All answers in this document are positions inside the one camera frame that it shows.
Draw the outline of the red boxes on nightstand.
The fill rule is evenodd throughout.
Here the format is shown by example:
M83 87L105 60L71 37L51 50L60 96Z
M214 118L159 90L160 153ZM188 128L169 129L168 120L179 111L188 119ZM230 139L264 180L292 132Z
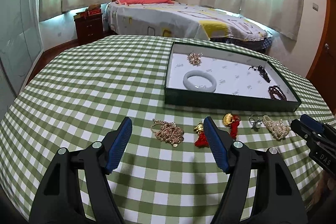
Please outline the red boxes on nightstand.
M85 11L76 13L76 15L73 16L73 18L74 19L86 18L88 16L97 15L97 14L101 14L100 4L90 5L89 7L85 9Z

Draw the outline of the dark wooden nightstand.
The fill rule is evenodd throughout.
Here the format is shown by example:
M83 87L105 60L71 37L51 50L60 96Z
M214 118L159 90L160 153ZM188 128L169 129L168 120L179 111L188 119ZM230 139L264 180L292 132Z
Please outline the dark wooden nightstand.
M80 44L94 42L103 37L102 13L77 17L74 23Z

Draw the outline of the dark green jewelry tray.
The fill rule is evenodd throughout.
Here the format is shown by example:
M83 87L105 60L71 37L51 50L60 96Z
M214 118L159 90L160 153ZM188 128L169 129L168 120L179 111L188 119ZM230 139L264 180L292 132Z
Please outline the dark green jewelry tray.
M217 81L214 93L190 91L183 76L207 72ZM167 105L206 109L294 112L302 104L284 73L265 57L234 50L175 42L164 86Z

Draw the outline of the white jade bangle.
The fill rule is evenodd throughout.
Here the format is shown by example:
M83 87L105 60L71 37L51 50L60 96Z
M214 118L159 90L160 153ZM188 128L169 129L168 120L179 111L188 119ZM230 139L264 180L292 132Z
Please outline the white jade bangle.
M187 90L214 93L217 89L216 79L207 72L192 70L183 76L183 85Z

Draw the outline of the green checkered tablecloth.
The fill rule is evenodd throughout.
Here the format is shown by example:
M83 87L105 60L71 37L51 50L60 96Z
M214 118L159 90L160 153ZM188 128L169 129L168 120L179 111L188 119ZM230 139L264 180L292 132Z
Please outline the green checkered tablecloth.
M109 36L64 51L1 120L1 187L24 219L57 150L76 151L131 118L133 132L108 177L127 223L210 223L228 177L194 126L224 110L165 106L173 38Z

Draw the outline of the gold pendant red knot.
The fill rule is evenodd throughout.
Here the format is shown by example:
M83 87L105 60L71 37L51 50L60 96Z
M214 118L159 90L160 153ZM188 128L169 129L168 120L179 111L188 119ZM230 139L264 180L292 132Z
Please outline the gold pendant red knot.
M238 126L240 124L240 121L241 119L238 115L233 115L231 113L227 113L222 119L222 123L226 127L230 128L230 136L234 140L236 140L237 138Z

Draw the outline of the bed with patterned sheet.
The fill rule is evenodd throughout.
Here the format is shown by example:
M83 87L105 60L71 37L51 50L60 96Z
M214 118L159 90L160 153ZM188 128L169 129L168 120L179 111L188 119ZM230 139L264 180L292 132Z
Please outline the bed with patterned sheet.
M151 5L106 5L104 20L119 35L191 38L234 44L265 52L272 34L239 15L226 11L174 2Z

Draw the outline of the frosted glass wardrobe door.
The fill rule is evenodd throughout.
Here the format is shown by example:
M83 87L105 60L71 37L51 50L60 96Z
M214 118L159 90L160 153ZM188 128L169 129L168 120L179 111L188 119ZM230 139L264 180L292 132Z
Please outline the frosted glass wardrobe door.
M42 51L37 0L1 0L1 118Z

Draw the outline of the gold charm red tassel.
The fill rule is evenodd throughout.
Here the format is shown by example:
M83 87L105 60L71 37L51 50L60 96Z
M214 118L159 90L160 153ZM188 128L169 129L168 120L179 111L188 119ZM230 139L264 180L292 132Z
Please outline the gold charm red tassel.
M207 138L205 136L205 132L204 132L204 128L203 128L203 123L202 122L199 122L194 127L194 132L198 134L198 138L197 138L197 140L194 143L195 147L198 147L198 148L209 147L209 143L208 143Z

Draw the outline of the wooden room door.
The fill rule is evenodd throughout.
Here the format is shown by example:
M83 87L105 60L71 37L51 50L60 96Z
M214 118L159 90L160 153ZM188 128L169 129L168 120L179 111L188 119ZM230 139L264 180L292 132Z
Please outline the wooden room door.
M306 77L326 101L335 97L335 0L326 1L326 14L317 53Z

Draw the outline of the pink pillow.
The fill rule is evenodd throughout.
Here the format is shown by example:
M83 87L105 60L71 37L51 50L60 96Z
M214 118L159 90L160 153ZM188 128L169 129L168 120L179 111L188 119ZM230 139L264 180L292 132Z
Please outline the pink pillow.
M174 1L172 0L116 0L115 2L119 5L174 4Z

